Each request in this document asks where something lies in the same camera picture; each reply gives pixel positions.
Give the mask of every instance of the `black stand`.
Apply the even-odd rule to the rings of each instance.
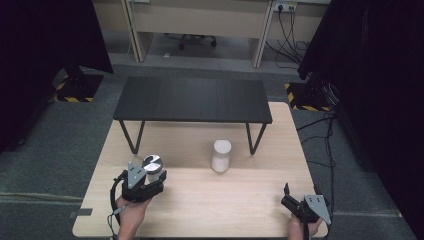
[[[91,102],[103,80],[103,75],[85,75],[78,66],[65,67],[68,77],[56,89],[56,100]]]
[[[289,83],[285,85],[290,107],[299,110],[325,111],[330,107],[322,89],[311,89],[306,83]]]

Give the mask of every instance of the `black table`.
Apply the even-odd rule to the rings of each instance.
[[[252,155],[272,123],[262,81],[204,78],[130,77],[113,119],[121,124],[134,154],[146,121],[245,123]],[[142,122],[135,147],[124,121]],[[254,146],[250,123],[262,124]]]

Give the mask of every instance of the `gray carpet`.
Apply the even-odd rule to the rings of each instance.
[[[48,104],[26,143],[0,155],[0,239],[77,239],[72,234],[74,219],[69,214],[79,209],[85,195],[128,76],[260,79],[268,99],[283,102],[287,102],[284,83],[301,82],[296,75],[276,71],[159,67],[148,63],[120,63],[114,65],[114,71],[113,75],[104,74],[92,103]],[[55,82],[62,77],[59,73]],[[324,114],[292,110],[297,127],[322,119]],[[328,121],[322,121],[300,130],[299,139],[325,136],[327,130]],[[302,146],[307,161],[311,161],[308,165],[313,181],[330,198],[330,168],[313,163],[329,164],[324,140],[313,138]],[[334,219],[328,239],[415,239],[377,174],[364,171],[356,161],[337,120],[333,122],[330,146],[336,167]],[[5,193],[46,195],[28,198]]]

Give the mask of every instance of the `floor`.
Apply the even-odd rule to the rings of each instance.
[[[285,83],[304,82],[297,76],[297,64],[269,47],[260,68],[252,68],[247,39],[218,37],[213,48],[209,39],[189,38],[181,51],[179,38],[156,34],[146,60],[136,63],[125,32],[104,32],[114,74],[100,73],[104,80],[94,101],[49,104],[26,144],[0,155],[0,236],[77,239],[72,234],[73,214],[84,197],[128,76],[261,79],[269,101],[280,102],[288,102]],[[268,43],[279,48],[277,41]],[[58,73],[55,83],[65,75]],[[330,128],[328,120],[321,121],[331,116],[328,113],[292,110],[292,115],[312,179],[334,204],[328,239],[416,239],[378,175],[359,164],[337,119]],[[300,129],[315,121],[319,122]]]

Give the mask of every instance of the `wrist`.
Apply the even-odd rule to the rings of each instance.
[[[136,232],[137,229],[134,230],[132,228],[125,228],[121,226],[118,232],[118,240],[133,240]]]

